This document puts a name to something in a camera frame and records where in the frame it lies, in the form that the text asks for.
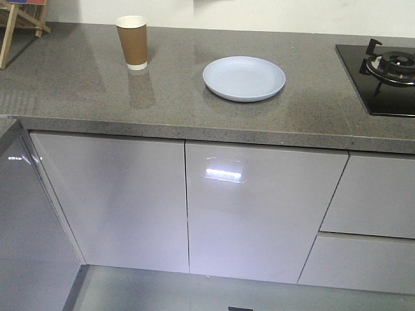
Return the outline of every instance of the black glass stovetop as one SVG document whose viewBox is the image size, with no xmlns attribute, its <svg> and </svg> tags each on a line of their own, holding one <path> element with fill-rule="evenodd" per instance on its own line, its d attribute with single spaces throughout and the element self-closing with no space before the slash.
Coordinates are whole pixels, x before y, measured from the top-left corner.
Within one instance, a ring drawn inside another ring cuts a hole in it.
<svg viewBox="0 0 415 311">
<path fill-rule="evenodd" d="M 369 114 L 415 117 L 414 86 L 389 85 L 372 75 L 361 73 L 362 63 L 368 58 L 367 46 L 336 45 L 336 48 Z M 376 47 L 375 51 L 377 54 L 388 51 L 415 53 L 415 49 L 411 48 L 383 46 Z"/>
</svg>

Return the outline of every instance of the base cabinet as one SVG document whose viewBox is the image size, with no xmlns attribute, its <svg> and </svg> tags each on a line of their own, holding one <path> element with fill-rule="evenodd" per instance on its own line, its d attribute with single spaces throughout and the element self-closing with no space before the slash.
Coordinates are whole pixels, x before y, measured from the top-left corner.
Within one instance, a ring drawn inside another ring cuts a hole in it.
<svg viewBox="0 0 415 311">
<path fill-rule="evenodd" d="M 351 152 L 321 230 L 415 239 L 415 156 Z"/>
<path fill-rule="evenodd" d="M 79 267 L 18 139 L 0 157 L 0 310 L 62 310 Z"/>
<path fill-rule="evenodd" d="M 299 283 L 415 294 L 414 259 L 410 240 L 326 234 L 317 237 Z"/>
<path fill-rule="evenodd" d="M 189 271 L 183 141 L 31 137 L 87 264 Z"/>
<path fill-rule="evenodd" d="M 296 283 L 346 152 L 186 143 L 190 272 Z"/>
</svg>

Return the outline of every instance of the wooden rack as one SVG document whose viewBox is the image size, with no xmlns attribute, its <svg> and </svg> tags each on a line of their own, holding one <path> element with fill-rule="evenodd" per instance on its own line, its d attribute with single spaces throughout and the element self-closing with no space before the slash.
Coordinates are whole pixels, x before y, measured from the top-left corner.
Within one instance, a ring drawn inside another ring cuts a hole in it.
<svg viewBox="0 0 415 311">
<path fill-rule="evenodd" d="M 0 52 L 0 69 L 6 69 L 14 29 L 35 30 L 38 38 L 44 31 L 51 32 L 45 24 L 47 5 L 48 0 L 0 0 L 0 27 L 6 28 Z"/>
</svg>

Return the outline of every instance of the kitchen counter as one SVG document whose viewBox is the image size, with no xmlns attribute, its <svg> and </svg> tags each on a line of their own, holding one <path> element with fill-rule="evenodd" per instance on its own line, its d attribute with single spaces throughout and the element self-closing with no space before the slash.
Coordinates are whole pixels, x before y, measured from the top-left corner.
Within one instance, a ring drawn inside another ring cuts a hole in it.
<svg viewBox="0 0 415 311">
<path fill-rule="evenodd" d="M 0 157 L 19 136 L 21 125 L 17 120 L 0 116 Z"/>
<path fill-rule="evenodd" d="M 134 73 L 114 26 L 50 26 L 38 40 L 16 31 L 21 48 L 0 72 L 0 114 L 28 130 L 415 154 L 415 119 L 367 114 L 335 51 L 370 37 L 149 27 L 149 65 Z M 285 87 L 251 104 L 214 95 L 204 67 L 238 55 L 279 65 Z"/>
</svg>

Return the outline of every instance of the light blue plate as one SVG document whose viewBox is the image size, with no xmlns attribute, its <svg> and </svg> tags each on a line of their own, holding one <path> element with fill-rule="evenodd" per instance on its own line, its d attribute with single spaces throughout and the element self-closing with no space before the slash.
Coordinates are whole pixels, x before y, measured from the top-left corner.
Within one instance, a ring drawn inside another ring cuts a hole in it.
<svg viewBox="0 0 415 311">
<path fill-rule="evenodd" d="M 249 56 L 225 57 L 203 70 L 206 86 L 220 97 L 237 102 L 257 102 L 278 93 L 285 84 L 277 65 Z"/>
</svg>

